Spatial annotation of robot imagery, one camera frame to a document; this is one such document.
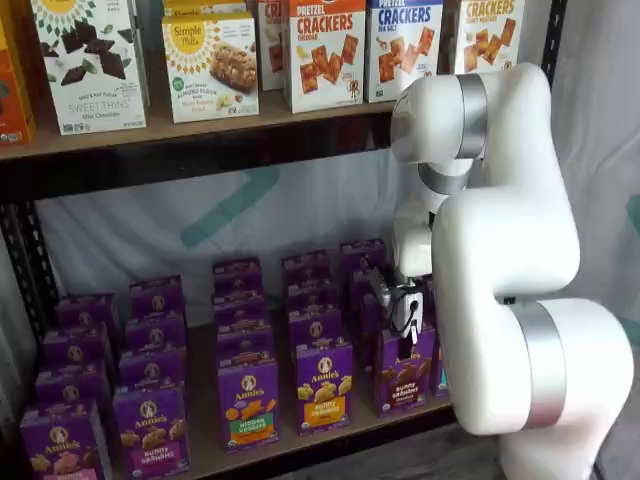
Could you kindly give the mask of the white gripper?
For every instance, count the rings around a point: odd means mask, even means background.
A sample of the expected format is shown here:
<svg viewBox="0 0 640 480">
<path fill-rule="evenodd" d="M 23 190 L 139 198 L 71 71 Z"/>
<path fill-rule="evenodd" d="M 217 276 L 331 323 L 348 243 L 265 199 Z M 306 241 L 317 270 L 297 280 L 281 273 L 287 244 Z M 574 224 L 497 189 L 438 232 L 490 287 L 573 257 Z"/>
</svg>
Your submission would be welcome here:
<svg viewBox="0 0 640 480">
<path fill-rule="evenodd" d="M 392 293 L 389 304 L 391 331 L 407 336 L 411 345 L 418 343 L 423 324 L 424 294 L 419 287 L 400 287 Z"/>
</svg>

